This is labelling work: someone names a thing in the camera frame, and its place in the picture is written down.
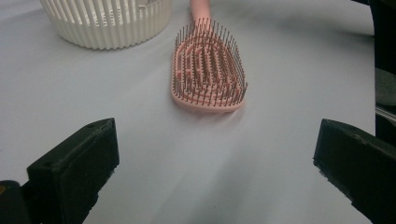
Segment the hairbrush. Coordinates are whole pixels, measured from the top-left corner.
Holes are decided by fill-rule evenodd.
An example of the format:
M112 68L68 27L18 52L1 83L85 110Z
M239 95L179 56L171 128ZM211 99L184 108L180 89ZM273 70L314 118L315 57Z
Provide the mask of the hairbrush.
M210 18L209 0L191 0L194 22L177 34L171 94L181 107L224 113L240 108L248 84L230 32Z

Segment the white backdrop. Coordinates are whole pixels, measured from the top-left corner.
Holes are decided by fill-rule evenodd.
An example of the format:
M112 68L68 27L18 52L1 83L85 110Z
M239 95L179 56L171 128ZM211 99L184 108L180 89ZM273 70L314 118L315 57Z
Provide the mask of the white backdrop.
M370 223L321 176L322 119L375 132L370 9L349 0L212 0L235 37L244 108L203 115L170 97L171 55L190 22L174 0L141 45L88 50L56 35L38 0L0 2L0 179L90 122L115 118L120 166L84 223Z

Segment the black clamp jaw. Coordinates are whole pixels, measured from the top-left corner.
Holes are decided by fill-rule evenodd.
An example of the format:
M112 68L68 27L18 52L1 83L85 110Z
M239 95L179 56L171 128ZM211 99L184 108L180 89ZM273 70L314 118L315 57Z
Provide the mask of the black clamp jaw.
M396 146L324 119L314 164L374 224L396 223Z
M22 187L0 181L0 223L82 223L119 163L115 120L84 126L31 164Z

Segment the white table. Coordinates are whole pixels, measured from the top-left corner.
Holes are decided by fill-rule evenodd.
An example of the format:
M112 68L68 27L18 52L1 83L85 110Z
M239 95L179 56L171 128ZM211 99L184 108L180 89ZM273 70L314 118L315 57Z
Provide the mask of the white table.
M177 107L171 55L190 22L173 2L163 32L123 50L56 35L38 0L0 1L0 179L90 122L115 118L120 166L84 223L370 223L320 175L322 119L375 133L370 9L349 0L212 0L247 73L226 115Z

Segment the white container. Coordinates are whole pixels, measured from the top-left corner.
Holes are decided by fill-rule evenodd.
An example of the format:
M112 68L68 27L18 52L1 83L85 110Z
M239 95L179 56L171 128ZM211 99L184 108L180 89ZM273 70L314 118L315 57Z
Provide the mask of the white container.
M165 28L171 0L40 0L65 40L88 49L121 49Z

